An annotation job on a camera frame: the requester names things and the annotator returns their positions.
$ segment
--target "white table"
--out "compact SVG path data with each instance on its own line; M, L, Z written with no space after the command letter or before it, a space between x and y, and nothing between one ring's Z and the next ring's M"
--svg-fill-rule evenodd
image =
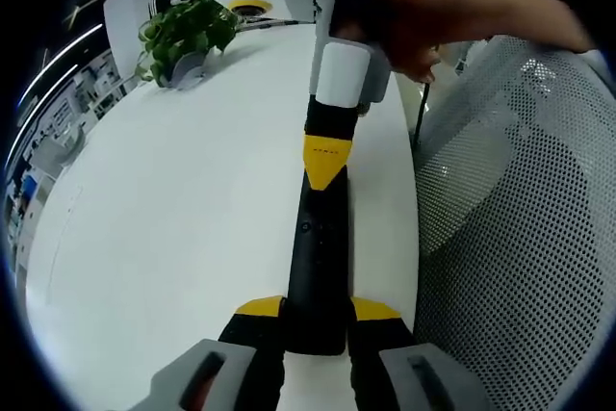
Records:
M313 43L310 25L242 33L198 87L135 89L58 179L31 249L28 315L83 408L135 404L238 306L285 294ZM349 177L355 294L412 326L417 203L394 79L358 123ZM347 357L285 363L278 409L355 409Z

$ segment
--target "white desk surface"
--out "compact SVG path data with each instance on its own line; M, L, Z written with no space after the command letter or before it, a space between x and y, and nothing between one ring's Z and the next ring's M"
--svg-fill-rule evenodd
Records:
M238 306L285 294L313 44L310 25L240 34L208 82L129 93L64 170L38 223L27 308L80 407L126 409ZM417 202L395 79L360 119L348 166L354 293L412 326ZM285 364L278 409L356 409L347 357Z

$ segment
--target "yellow ring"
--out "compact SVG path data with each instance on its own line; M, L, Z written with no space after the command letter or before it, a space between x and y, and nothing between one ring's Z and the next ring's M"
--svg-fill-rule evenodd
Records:
M233 12L233 9L238 7L259 7L265 12L269 12L271 10L271 3L265 0L232 0L229 2L227 9Z

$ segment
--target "green leaves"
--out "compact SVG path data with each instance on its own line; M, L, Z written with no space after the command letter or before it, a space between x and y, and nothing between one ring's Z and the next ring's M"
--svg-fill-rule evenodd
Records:
M139 40L154 62L148 71L140 57L135 73L163 87L184 55L194 51L205 55L212 47L224 51L236 35L237 24L238 18L215 0L174 5L141 26Z

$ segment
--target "black cable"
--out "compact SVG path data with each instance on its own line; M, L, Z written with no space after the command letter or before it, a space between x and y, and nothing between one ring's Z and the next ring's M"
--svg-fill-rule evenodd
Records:
M422 128L422 120L424 119L425 102L427 101L427 96L429 95L429 93L430 93L430 85L424 84L422 103L420 104L420 113L417 116L417 124L415 124L415 133L413 134L413 141L411 142L412 149L417 149L417 143L419 142L419 138L420 138L420 129Z

